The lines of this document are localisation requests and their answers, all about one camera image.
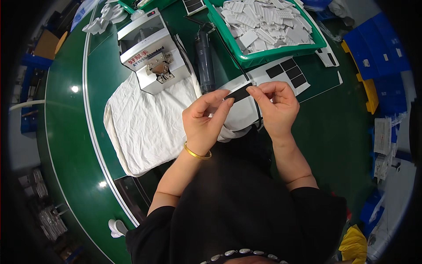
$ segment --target pearl necklace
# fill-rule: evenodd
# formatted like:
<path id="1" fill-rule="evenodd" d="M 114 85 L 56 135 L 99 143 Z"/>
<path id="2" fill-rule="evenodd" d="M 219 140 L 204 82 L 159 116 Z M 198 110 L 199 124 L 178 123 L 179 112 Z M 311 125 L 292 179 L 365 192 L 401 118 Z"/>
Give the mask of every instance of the pearl necklace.
<path id="1" fill-rule="evenodd" d="M 254 255 L 257 255 L 257 256 L 266 256 L 267 258 L 269 258 L 271 260 L 274 260 L 274 261 L 279 261 L 280 260 L 277 256 L 275 256 L 273 254 L 267 254 L 264 251 L 260 251 L 260 250 L 252 251 L 249 248 L 242 248 L 240 250 L 229 250 L 229 251 L 224 252 L 224 254 L 217 254 L 215 256 L 212 256 L 211 257 L 211 261 L 212 262 L 217 261 L 220 257 L 223 257 L 223 256 L 228 257 L 228 256 L 233 255 L 234 253 L 246 254 L 246 253 L 250 253 L 250 252 L 253 253 Z M 203 262 L 201 262 L 199 264 L 207 264 L 207 263 L 210 263 L 210 261 L 209 260 L 208 261 L 203 261 Z M 289 264 L 285 260 L 282 260 L 279 263 L 280 264 Z"/>

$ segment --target yellow bag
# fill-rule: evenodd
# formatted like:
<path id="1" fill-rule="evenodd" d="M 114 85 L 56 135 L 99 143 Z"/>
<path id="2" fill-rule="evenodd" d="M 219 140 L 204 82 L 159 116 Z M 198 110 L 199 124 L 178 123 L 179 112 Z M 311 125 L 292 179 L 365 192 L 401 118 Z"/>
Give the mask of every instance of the yellow bag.
<path id="1" fill-rule="evenodd" d="M 343 260 L 354 259 L 353 264 L 365 263 L 368 243 L 357 225 L 349 227 L 338 250 L 341 251 Z"/>

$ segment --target green plastic crate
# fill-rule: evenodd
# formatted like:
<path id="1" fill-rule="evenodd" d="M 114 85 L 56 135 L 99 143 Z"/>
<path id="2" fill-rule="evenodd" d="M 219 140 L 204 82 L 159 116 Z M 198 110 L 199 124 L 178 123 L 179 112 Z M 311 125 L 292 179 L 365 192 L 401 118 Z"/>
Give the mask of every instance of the green plastic crate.
<path id="1" fill-rule="evenodd" d="M 177 0 L 151 0 L 146 3 L 141 9 L 145 12 L 148 12 L 156 7 L 159 10 L 163 10 L 168 7 L 170 4 L 174 3 Z M 117 1 L 128 13 L 133 14 L 135 12 L 133 2 L 134 0 L 118 0 Z"/>
<path id="2" fill-rule="evenodd" d="M 268 63 L 273 60 L 280 59 L 286 56 L 302 56 L 302 55 L 309 55 L 315 53 L 317 49 L 324 48 L 327 46 L 326 42 L 322 38 L 321 34 L 318 30 L 314 27 L 314 24 L 309 20 L 308 16 L 303 12 L 303 10 L 296 5 L 296 8 L 300 11 L 300 14 L 308 21 L 308 23 L 312 26 L 312 40 L 315 44 L 302 44 L 297 46 L 287 46 L 287 47 L 280 47 L 277 49 L 270 49 L 261 52 L 256 52 L 248 55 L 244 55 L 239 46 L 236 43 L 236 40 L 230 33 L 227 25 L 225 24 L 224 20 L 220 17 L 217 11 L 214 9 L 212 5 L 215 7 L 223 6 L 224 0 L 204 0 L 204 3 L 208 7 L 208 18 L 214 25 L 217 27 L 217 30 L 221 33 L 223 39 L 227 43 L 231 53 L 240 63 L 242 68 L 249 68 L 261 64 Z"/>

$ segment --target black shirt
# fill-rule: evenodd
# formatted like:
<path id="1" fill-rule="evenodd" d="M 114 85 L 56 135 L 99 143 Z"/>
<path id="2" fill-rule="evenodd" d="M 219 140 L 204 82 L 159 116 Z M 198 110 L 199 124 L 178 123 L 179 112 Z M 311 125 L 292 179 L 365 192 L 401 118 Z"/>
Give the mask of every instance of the black shirt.
<path id="1" fill-rule="evenodd" d="M 311 187 L 289 192 L 252 163 L 213 153 L 177 207 L 154 210 L 128 231 L 126 245 L 134 264 L 199 264 L 242 248 L 276 255 L 277 263 L 317 264 L 334 254 L 345 222 L 344 198 Z"/>

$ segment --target machine label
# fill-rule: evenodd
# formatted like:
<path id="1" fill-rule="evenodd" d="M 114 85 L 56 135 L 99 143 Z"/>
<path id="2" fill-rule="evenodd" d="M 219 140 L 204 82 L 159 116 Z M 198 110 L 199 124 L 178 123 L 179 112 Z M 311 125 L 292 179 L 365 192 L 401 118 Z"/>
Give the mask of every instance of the machine label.
<path id="1" fill-rule="evenodd" d="M 162 46 L 161 48 L 157 49 L 156 51 L 154 51 L 152 53 L 148 53 L 147 50 L 144 50 L 144 51 L 138 53 L 132 59 L 130 59 L 128 61 L 128 63 L 131 64 L 133 67 L 136 67 L 139 63 L 149 59 L 150 57 L 153 57 L 155 54 L 161 52 L 162 50 L 164 50 L 164 46 Z"/>

